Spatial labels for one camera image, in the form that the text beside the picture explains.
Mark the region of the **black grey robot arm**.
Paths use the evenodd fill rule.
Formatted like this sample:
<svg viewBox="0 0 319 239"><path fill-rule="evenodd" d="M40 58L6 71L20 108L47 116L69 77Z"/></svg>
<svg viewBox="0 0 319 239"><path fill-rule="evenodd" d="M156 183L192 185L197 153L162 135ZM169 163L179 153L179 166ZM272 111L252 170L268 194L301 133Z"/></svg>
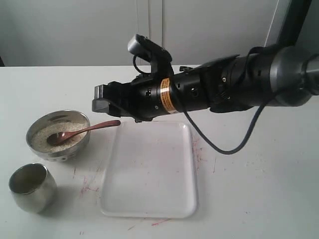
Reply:
<svg viewBox="0 0 319 239"><path fill-rule="evenodd" d="M151 72L129 83L95 87L92 111L136 121L203 109L246 111L262 104L298 107L319 93L319 56L295 46L255 47L173 72L168 59L151 61Z"/></svg>

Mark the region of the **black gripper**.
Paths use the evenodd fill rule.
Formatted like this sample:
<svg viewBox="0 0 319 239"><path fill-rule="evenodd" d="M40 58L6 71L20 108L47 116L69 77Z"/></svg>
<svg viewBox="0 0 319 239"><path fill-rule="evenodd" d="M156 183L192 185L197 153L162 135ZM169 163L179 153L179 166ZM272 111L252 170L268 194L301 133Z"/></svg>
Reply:
<svg viewBox="0 0 319 239"><path fill-rule="evenodd" d="M94 89L92 111L113 117L132 117L137 121L173 114L169 77L139 76L129 83L98 85Z"/></svg>

